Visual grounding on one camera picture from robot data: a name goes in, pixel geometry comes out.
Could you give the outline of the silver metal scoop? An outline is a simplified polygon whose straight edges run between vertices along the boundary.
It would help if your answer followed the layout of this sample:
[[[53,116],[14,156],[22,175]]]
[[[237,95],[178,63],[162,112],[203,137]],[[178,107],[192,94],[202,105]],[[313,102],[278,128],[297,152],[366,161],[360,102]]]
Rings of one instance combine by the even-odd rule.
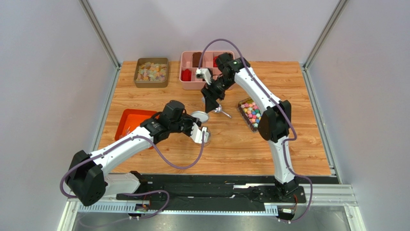
[[[217,107],[215,110],[213,110],[213,112],[214,112],[214,113],[222,113],[222,114],[224,114],[225,116],[227,116],[228,118],[232,119],[232,116],[229,115],[228,113],[226,113],[226,112],[222,109],[222,105],[221,105],[221,104],[219,104],[218,107]]]

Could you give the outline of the white jar lid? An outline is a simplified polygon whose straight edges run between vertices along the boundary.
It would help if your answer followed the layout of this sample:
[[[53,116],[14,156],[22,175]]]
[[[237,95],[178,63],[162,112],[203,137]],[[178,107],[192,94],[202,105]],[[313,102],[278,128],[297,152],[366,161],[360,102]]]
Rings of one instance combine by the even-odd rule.
[[[203,111],[194,111],[191,116],[198,118],[201,123],[206,123],[209,121],[209,114]]]

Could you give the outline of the green tin of star candies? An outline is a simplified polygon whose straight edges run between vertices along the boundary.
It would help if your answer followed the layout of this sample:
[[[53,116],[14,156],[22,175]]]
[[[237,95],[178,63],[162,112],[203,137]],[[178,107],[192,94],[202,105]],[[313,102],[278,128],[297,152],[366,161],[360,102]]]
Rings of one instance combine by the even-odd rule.
[[[237,110],[251,132],[258,132],[262,113],[257,104],[251,98],[247,98],[238,102]]]

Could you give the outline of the orange tray of lollipops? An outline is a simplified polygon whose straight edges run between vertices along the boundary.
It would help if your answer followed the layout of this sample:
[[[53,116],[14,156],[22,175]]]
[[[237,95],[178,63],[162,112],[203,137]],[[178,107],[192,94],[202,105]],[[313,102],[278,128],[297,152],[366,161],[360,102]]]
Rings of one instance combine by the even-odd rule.
[[[149,119],[156,111],[140,110],[140,109],[126,109],[120,118],[117,131],[115,134],[115,141],[130,134],[136,127],[138,127],[144,120]]]

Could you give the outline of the bronze tin of gummy candies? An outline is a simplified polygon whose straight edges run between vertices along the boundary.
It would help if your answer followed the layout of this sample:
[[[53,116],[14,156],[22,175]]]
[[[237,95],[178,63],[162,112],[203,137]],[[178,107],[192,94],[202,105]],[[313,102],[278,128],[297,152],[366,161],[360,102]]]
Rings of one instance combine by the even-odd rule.
[[[139,58],[133,81],[137,88],[166,88],[169,61],[165,57]]]

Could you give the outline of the clear glass jar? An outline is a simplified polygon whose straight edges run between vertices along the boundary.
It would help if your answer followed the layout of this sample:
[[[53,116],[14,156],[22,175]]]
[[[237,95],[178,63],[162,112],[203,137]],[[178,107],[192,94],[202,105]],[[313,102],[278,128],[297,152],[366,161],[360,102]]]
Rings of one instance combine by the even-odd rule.
[[[202,127],[202,131],[205,132],[205,142],[204,146],[208,146],[211,143],[212,133],[208,127]]]

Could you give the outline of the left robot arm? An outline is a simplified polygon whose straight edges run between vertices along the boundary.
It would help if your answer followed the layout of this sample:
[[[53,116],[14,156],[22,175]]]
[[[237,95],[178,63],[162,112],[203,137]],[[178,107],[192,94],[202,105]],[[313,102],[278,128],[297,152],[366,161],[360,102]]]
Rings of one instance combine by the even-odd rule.
[[[144,120],[128,135],[91,153],[84,150],[74,154],[69,170],[60,181],[60,191],[68,198],[77,198],[84,206],[95,204],[104,196],[124,194],[131,196],[142,184],[134,173],[112,174],[111,171],[133,155],[156,146],[172,133],[183,133],[201,145],[209,141],[210,133],[200,118],[189,115],[179,101],[170,101],[163,111]]]

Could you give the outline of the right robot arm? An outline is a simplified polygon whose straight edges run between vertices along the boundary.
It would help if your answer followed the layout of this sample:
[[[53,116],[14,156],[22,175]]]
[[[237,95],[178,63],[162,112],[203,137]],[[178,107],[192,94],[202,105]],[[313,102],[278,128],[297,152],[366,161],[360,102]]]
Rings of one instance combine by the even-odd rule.
[[[219,107],[219,101],[225,98],[225,92],[232,85],[237,84],[256,103],[261,119],[258,124],[260,136],[269,144],[274,162],[275,186],[279,195],[285,197],[297,188],[296,174],[293,171],[288,141],[289,132],[294,131],[291,123],[292,106],[288,100],[282,101],[276,97],[260,81],[251,65],[243,58],[234,59],[229,53],[223,53],[216,59],[221,72],[216,79],[207,68],[198,68],[197,78],[205,80],[201,90],[205,99],[205,111],[211,112]]]

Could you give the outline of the red candy lower compartment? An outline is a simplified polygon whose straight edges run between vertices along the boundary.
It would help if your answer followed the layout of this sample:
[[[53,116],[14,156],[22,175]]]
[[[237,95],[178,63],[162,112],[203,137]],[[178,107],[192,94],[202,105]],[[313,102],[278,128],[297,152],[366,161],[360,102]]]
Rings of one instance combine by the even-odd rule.
[[[181,71],[180,79],[182,82],[191,82],[192,80],[192,71],[191,69],[183,69]]]

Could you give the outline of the pink divided organizer box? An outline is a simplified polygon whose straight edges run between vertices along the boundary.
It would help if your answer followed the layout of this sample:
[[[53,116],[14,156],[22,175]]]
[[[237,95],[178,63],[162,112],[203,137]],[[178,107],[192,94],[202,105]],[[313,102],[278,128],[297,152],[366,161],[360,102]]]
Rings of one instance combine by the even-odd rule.
[[[191,82],[182,82],[180,79],[179,75],[179,80],[182,83],[182,88],[184,90],[200,90],[206,83],[202,79],[197,79],[195,77],[195,72],[198,69],[197,67],[192,67],[192,54],[194,52],[200,52],[200,51],[184,51],[181,54],[180,58],[180,75],[181,71],[183,69],[191,69],[192,71],[192,80]],[[223,53],[229,53],[232,58],[235,57],[234,53],[232,51],[206,51],[203,55],[202,59],[202,68],[208,68],[211,71],[211,74],[213,76],[213,79],[216,79],[218,75],[221,74],[221,71],[219,71],[218,67],[213,67],[213,58],[214,56],[219,56]]]

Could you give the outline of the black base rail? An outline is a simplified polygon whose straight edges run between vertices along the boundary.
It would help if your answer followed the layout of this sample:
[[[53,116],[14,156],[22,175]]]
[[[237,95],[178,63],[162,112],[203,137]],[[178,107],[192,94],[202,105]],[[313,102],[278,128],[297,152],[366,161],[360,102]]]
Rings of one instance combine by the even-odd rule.
[[[309,196],[299,185],[276,187],[274,176],[246,175],[160,175],[143,174],[135,196],[118,194],[117,200],[143,201],[149,209],[212,212],[259,212],[265,203],[304,204]]]

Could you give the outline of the right aluminium frame post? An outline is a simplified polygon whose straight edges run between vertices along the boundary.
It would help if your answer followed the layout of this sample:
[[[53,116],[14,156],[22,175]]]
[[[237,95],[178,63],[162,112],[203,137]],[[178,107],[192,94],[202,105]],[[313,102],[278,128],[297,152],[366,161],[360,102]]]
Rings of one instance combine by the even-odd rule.
[[[343,10],[345,9],[346,5],[349,3],[349,0],[339,0],[335,9],[333,10],[330,18],[328,19],[327,23],[325,24],[325,27],[323,28],[320,36],[318,37],[315,45],[313,46],[311,52],[309,53],[306,61],[303,64],[304,70],[308,70],[311,65],[313,64],[316,56],[319,54],[320,49],[324,45],[326,39],[328,38],[330,32],[332,31],[333,27],[337,23],[339,17],[343,13]]]

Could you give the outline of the aluminium frame post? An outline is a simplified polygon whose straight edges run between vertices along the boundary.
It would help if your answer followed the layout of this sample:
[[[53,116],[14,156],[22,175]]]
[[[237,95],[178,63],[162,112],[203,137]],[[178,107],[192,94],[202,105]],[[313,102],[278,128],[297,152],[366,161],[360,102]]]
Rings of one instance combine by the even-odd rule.
[[[346,5],[349,3],[349,0],[339,0],[335,9],[333,10],[330,18],[328,19],[327,23],[325,24],[325,27],[323,28],[320,36],[318,37],[315,45],[313,46],[311,52],[309,53],[306,61],[303,64],[304,70],[308,70],[311,65],[313,64],[316,56],[319,54],[320,49],[324,45],[326,39],[328,38],[330,32],[332,31],[333,27],[337,23],[339,17],[343,13],[343,10],[345,9]]]
[[[119,70],[121,67],[121,63],[119,59],[117,58],[98,18],[97,15],[95,14],[91,3],[88,0],[79,0],[80,5],[82,6],[86,16],[88,17],[97,37],[99,38],[103,48],[105,49],[110,61],[114,65],[114,67]]]

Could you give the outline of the left aluminium frame post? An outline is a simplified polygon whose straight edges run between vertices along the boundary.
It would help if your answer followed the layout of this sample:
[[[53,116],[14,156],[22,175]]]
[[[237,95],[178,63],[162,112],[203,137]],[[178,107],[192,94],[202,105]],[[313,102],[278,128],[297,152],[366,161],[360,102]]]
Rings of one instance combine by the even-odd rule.
[[[95,14],[91,3],[88,0],[79,0],[80,5],[82,6],[86,16],[88,17],[97,37],[99,38],[103,48],[105,49],[110,61],[114,65],[114,67],[119,70],[121,67],[121,63],[119,59],[117,58],[98,18],[97,15]]]

